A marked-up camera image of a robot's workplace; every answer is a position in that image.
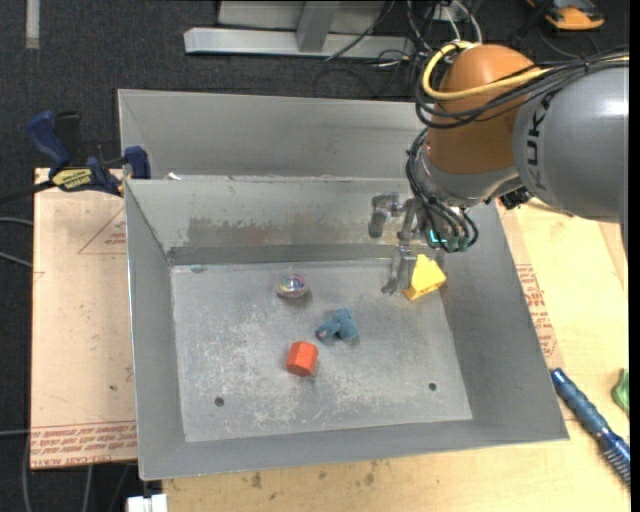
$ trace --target gray metal bin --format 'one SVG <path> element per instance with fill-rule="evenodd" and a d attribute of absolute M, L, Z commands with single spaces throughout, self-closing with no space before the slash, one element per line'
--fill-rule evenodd
<path fill-rule="evenodd" d="M 567 438 L 493 206 L 445 285 L 381 293 L 398 225 L 367 234 L 371 198 L 408 197 L 406 103 L 119 92 L 140 472 L 162 479 Z M 278 279 L 303 272 L 288 301 Z M 354 342 L 314 330 L 352 310 Z M 313 377 L 288 373 L 298 340 Z"/>

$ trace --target yellow clamp label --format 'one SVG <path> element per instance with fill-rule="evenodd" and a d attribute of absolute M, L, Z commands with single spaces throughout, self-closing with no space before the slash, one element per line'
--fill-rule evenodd
<path fill-rule="evenodd" d="M 67 190 L 79 187 L 80 185 L 88 185 L 91 183 L 91 169 L 87 168 L 73 168 L 62 169 L 56 174 L 51 181 L 59 187 L 64 187 Z"/>

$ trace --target clear round object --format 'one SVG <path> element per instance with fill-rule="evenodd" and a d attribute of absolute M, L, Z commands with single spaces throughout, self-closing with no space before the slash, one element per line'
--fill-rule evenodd
<path fill-rule="evenodd" d="M 291 272 L 278 281 L 276 292 L 285 299 L 297 299 L 309 291 L 307 277 L 300 272 Z"/>

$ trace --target yellow cable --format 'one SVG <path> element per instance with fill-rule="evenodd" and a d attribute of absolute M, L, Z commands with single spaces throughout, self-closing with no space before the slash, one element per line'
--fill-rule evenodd
<path fill-rule="evenodd" d="M 466 89 L 464 91 L 439 92 L 433 89 L 431 87 L 431 73 L 436 67 L 436 64 L 440 62 L 441 59 L 446 57 L 446 55 L 452 50 L 459 50 L 461 48 L 464 50 L 464 49 L 472 48 L 474 46 L 477 46 L 477 45 L 469 41 L 456 41 L 456 42 L 447 43 L 446 45 L 444 45 L 427 63 L 427 66 L 424 69 L 424 74 L 422 75 L 422 88 L 424 89 L 424 92 L 435 100 L 441 100 L 441 101 L 459 100 L 463 98 L 468 98 L 469 96 L 473 96 L 476 94 L 486 93 L 494 89 L 499 89 L 501 87 L 521 85 L 531 80 L 534 80 L 548 73 L 549 71 L 553 70 L 553 68 L 532 69 L 531 71 L 527 71 L 517 76 L 503 78 L 501 80 L 497 80 L 495 82 L 491 82 L 478 87 L 472 87 L 471 89 Z M 625 61 L 625 60 L 629 60 L 629 57 L 628 56 L 616 57 L 610 60 L 611 62 Z"/>

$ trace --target orange block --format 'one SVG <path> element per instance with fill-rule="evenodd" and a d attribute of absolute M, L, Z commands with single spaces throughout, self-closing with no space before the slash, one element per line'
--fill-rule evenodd
<path fill-rule="evenodd" d="M 309 377 L 316 370 L 318 348 L 306 341 L 296 341 L 289 349 L 287 370 L 300 377 Z"/>

